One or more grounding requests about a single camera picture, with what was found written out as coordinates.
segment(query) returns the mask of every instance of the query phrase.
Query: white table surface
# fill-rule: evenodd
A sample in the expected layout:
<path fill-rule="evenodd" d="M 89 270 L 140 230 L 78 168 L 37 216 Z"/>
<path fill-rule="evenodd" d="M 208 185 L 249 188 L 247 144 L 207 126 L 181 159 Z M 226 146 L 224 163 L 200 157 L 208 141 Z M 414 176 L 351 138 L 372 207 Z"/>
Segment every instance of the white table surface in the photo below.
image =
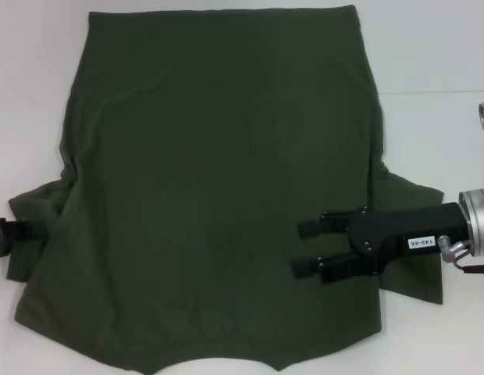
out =
<path fill-rule="evenodd" d="M 56 180 L 67 95 L 89 11 L 332 7 L 343 1 L 0 0 L 0 216 L 7 200 Z M 395 173 L 455 201 L 484 188 L 484 0 L 358 0 L 385 113 L 385 161 Z M 13 320 L 22 284 L 0 259 L 0 375 L 111 375 L 102 365 Z M 473 263 L 484 263 L 473 259 Z M 383 331 L 283 374 L 484 374 L 484 275 L 444 265 L 444 305 L 381 292 Z M 164 375 L 276 373 L 233 359 L 172 366 Z"/>

